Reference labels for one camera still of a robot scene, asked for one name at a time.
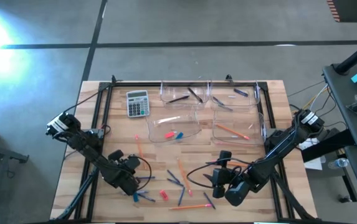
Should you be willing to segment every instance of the orange pen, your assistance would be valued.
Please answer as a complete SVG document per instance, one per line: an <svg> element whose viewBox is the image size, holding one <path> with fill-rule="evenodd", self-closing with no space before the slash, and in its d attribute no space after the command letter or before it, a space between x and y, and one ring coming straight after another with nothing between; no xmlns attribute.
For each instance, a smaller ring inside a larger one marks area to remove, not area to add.
<svg viewBox="0 0 357 224"><path fill-rule="evenodd" d="M250 138L247 137L246 135L243 135L243 134L241 134L241 133L238 133L238 132L236 132L236 131L234 131L234 130L232 130L232 129L229 129L229 128L227 128L227 127L221 125L221 124L216 124L216 126L219 127L219 128L222 128L222 129L224 129L224 130L226 130L226 131L229 131L230 133L234 133L234 134L236 134L236 135L238 135L238 136L240 136L240 137L242 137L242 138L244 138L244 139L247 139L247 140L250 139Z"/></svg>
<svg viewBox="0 0 357 224"><path fill-rule="evenodd" d="M169 210L181 210L181 209L188 209L188 208L207 208L207 207L211 207L211 204L192 205L192 206L181 206L181 207L169 208Z"/></svg>
<svg viewBox="0 0 357 224"><path fill-rule="evenodd" d="M138 146L138 151L140 152L140 157L143 158L141 143L140 143L140 140L139 140L139 137L138 137L137 134L135 135L135 142L136 142L136 146Z"/></svg>
<svg viewBox="0 0 357 224"><path fill-rule="evenodd" d="M181 163L181 160L179 158L177 158L178 160L178 166L179 166L179 171L181 171L181 175L183 176L184 182L185 182L185 186L188 190L189 195L192 197L192 190L191 187L189 186L189 182L188 179L186 178L185 172L184 172L184 168L183 165Z"/></svg>

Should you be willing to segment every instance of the plastic bin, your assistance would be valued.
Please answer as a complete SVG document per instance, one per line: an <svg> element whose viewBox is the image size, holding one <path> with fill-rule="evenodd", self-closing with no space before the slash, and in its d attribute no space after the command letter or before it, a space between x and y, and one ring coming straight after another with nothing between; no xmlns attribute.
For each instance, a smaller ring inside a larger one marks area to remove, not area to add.
<svg viewBox="0 0 357 224"><path fill-rule="evenodd" d="M234 90L247 94L241 95ZM215 111L248 112L260 102L260 91L255 85L244 82L211 82L211 108Z"/></svg>
<svg viewBox="0 0 357 224"><path fill-rule="evenodd" d="M198 81L190 84L185 82L162 81L160 86L160 99L167 109L191 110L204 109L204 105L209 101L210 81Z"/></svg>
<svg viewBox="0 0 357 224"><path fill-rule="evenodd" d="M243 145L265 141L264 117L260 113L215 111L212 130L218 141Z"/></svg>
<svg viewBox="0 0 357 224"><path fill-rule="evenodd" d="M151 142L181 142L201 131L194 108L189 111L172 111L160 108L157 114L152 111L151 115L146 117L146 123L148 124ZM174 132L174 136L166 138L165 134L170 132ZM182 138L176 139L180 133L183 133Z"/></svg>

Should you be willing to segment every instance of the pink eraser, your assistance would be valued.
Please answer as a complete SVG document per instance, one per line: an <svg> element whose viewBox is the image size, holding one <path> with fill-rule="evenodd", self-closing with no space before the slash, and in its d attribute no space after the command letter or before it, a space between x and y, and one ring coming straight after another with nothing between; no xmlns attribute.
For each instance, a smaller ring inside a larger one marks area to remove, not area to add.
<svg viewBox="0 0 357 224"><path fill-rule="evenodd" d="M163 200L168 200L168 196L164 190L160 191L160 195L161 195L161 197L163 197Z"/></svg>
<svg viewBox="0 0 357 224"><path fill-rule="evenodd" d="M169 133L164 135L165 138L171 138L173 136L174 136L174 132L173 131L170 131Z"/></svg>

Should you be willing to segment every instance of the calculator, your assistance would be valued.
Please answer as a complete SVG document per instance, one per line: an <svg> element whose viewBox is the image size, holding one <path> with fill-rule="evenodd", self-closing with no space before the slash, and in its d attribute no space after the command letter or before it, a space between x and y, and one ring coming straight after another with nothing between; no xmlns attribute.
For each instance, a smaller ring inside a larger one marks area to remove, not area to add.
<svg viewBox="0 0 357 224"><path fill-rule="evenodd" d="M148 91L135 90L127 94L127 116L129 118L138 118L149 115Z"/></svg>

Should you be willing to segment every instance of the concrete floor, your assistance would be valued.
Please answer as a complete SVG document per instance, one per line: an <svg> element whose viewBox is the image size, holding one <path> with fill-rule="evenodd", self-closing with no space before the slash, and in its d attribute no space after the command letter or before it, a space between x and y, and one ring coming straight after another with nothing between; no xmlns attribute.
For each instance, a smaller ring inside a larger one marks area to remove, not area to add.
<svg viewBox="0 0 357 224"><path fill-rule="evenodd" d="M1 44L91 43L101 0L0 0ZM109 0L98 43L357 40L325 0ZM89 80L281 79L288 94L323 80L321 69L357 45L97 49ZM0 184L0 223L49 218L65 146L45 125L77 100L88 49L0 50L0 144L29 154ZM290 97L304 105L323 84ZM322 106L326 95L317 101ZM333 106L328 102L323 111ZM341 120L335 109L326 124ZM357 223L357 203L340 204L341 179L310 179L318 216Z"/></svg>

